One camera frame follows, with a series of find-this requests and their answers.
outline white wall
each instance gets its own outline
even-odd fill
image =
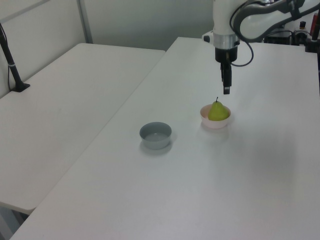
[[[85,42],[77,0],[50,0],[2,26],[22,81]],[[7,66],[0,49],[0,98],[8,93]]]
[[[213,0],[83,0],[93,43],[167,50],[213,28]]]

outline black cable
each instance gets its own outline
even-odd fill
[[[4,35],[6,43],[8,43],[6,32],[5,32],[4,28],[2,27],[1,23],[0,23],[0,29],[1,29],[1,31],[3,33],[3,35]],[[9,66],[8,66],[8,88],[9,88],[9,92],[11,92],[11,88],[10,88],[10,67]]]
[[[7,39],[6,32],[5,32],[4,28],[2,27],[1,23],[0,23],[0,29],[1,29],[1,31],[2,31],[2,33],[3,33],[3,35],[4,35],[4,38],[5,38],[6,43],[8,43],[8,39]]]
[[[9,92],[11,92],[11,88],[10,88],[10,67],[8,66],[8,88],[9,88]]]
[[[250,49],[250,51],[251,51],[251,59],[250,59],[250,61],[248,61],[247,63],[241,64],[241,65],[234,64],[234,63],[231,62],[230,64],[231,64],[232,66],[235,66],[235,67],[244,67],[244,66],[247,66],[247,65],[249,65],[249,64],[252,62],[252,60],[254,59],[254,50],[252,49],[251,45],[250,45],[249,42],[248,42],[247,40],[245,40],[245,38],[244,38],[240,33],[238,33],[238,32],[234,29],[234,27],[232,26],[232,19],[234,18],[236,12],[238,12],[238,10],[239,10],[240,8],[242,8],[245,4],[246,4],[246,2],[243,3],[243,4],[241,4],[241,5],[233,12],[233,14],[232,14],[231,17],[230,17],[229,25],[230,25],[231,30],[234,31],[235,35],[237,35],[237,37],[238,37],[240,40],[244,41],[244,42],[248,45],[248,47],[249,47],[249,49]]]
[[[230,17],[229,25],[230,25],[231,30],[234,31],[235,35],[236,35],[240,40],[242,40],[243,42],[245,42],[245,43],[248,45],[248,47],[249,47],[249,49],[250,49],[250,51],[251,51],[251,59],[250,59],[247,63],[241,64],[241,65],[237,65],[237,64],[231,63],[231,65],[232,65],[232,66],[235,66],[235,67],[244,67],[244,66],[249,65],[249,64],[253,61],[254,56],[255,56],[254,50],[252,49],[252,47],[251,47],[251,45],[249,44],[249,42],[242,36],[242,34],[241,34],[240,32],[237,32],[237,31],[234,29],[234,27],[232,26],[232,19],[234,18],[235,14],[239,11],[239,9],[241,9],[241,8],[242,8],[244,5],[246,5],[246,4],[247,4],[247,2],[244,2],[243,4],[241,4],[241,5],[233,12],[233,14],[232,14],[231,17]],[[267,2],[261,2],[261,1],[253,1],[253,2],[249,3],[249,5],[252,5],[252,4],[259,4],[259,5],[262,5],[262,6],[266,6],[266,5],[271,5],[271,4],[273,4],[273,2],[267,3]]]

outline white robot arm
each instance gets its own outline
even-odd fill
[[[213,45],[215,59],[221,63],[223,93],[230,93],[239,39],[260,42],[279,25],[318,9],[320,0],[213,0]]]

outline green pear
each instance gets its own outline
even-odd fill
[[[208,119],[210,121],[222,121],[229,117],[229,111],[222,105],[221,102],[216,98],[215,102],[212,104],[212,107],[208,114]]]

